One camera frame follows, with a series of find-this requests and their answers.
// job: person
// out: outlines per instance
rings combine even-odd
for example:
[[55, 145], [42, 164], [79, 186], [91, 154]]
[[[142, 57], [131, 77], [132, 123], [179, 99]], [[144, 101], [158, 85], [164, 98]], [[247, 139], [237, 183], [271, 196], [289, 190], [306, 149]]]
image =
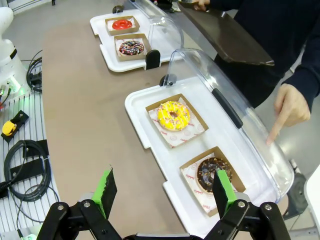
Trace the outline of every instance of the person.
[[319, 0], [195, 0], [194, 8], [238, 10], [234, 19], [264, 48], [274, 66], [216, 64], [255, 108], [272, 93], [305, 50], [294, 74], [280, 86], [274, 102], [276, 121], [267, 138], [272, 143], [283, 126], [310, 119], [314, 98], [320, 92]]

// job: white plastic tray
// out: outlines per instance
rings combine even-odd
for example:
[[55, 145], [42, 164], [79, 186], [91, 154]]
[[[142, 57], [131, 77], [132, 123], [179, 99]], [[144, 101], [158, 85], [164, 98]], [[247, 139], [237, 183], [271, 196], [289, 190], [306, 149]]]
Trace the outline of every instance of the white plastic tray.
[[[110, 36], [105, 19], [122, 17], [122, 16], [134, 16], [140, 24], [139, 31], [132, 34], [143, 33], [148, 38], [150, 31], [150, 20], [140, 10], [125, 10], [121, 13], [106, 14], [102, 16], [96, 16], [90, 20], [91, 28], [94, 35], [98, 35], [101, 41], [100, 50], [105, 59], [108, 68], [114, 72], [125, 72], [137, 68], [145, 68], [145, 60], [133, 60], [133, 61], [119, 61], [116, 56], [116, 48], [114, 36]], [[160, 63], [168, 62], [171, 57], [171, 53], [176, 50], [173, 46], [177, 43], [173, 42], [175, 39], [170, 37], [168, 32], [163, 31], [161, 28], [154, 27], [152, 39], [149, 39], [152, 49], [159, 50], [161, 53]]]
[[[169, 148], [156, 130], [145, 107], [176, 94], [183, 94], [198, 111], [209, 129], [176, 148]], [[150, 148], [167, 182], [163, 184], [186, 230], [204, 237], [219, 220], [208, 217], [185, 183], [179, 169], [187, 161], [218, 146], [246, 187], [255, 205], [275, 201], [276, 193], [249, 141], [229, 119], [217, 100], [198, 78], [177, 81], [172, 87], [154, 86], [131, 93], [125, 100], [126, 111], [144, 148]]]

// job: sprinkled donut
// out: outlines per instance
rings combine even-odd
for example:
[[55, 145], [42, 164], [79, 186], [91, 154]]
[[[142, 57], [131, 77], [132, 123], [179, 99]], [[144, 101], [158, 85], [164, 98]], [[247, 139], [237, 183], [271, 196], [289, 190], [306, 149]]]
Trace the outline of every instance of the sprinkled donut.
[[225, 170], [231, 182], [232, 170], [229, 164], [216, 157], [203, 160], [196, 171], [196, 180], [199, 186], [207, 193], [212, 193], [214, 176], [217, 169]]
[[145, 46], [135, 40], [125, 41], [121, 44], [119, 51], [125, 55], [138, 55], [141, 54], [145, 50]]
[[160, 125], [170, 131], [181, 131], [190, 121], [190, 114], [186, 106], [178, 101], [167, 101], [158, 108]]

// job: dark jacket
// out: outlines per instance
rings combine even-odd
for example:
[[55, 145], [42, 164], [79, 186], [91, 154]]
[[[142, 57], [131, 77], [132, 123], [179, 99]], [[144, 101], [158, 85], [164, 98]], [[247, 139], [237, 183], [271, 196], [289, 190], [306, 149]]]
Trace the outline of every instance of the dark jacket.
[[295, 86], [311, 110], [320, 93], [320, 0], [211, 0], [213, 8], [237, 9], [234, 19], [274, 60], [272, 74], [282, 78], [297, 60], [301, 65], [285, 83]]

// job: hand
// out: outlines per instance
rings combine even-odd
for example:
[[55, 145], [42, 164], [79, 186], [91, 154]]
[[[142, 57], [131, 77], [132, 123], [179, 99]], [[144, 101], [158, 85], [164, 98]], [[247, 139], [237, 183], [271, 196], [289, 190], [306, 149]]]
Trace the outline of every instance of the hand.
[[207, 7], [206, 5], [210, 4], [210, 0], [193, 0], [192, 3], [198, 3], [197, 5], [194, 5], [194, 9], [195, 10], [202, 10], [202, 11], [206, 11]]
[[277, 119], [266, 143], [271, 144], [283, 126], [291, 127], [310, 119], [310, 110], [305, 97], [294, 86], [283, 84], [274, 102]]

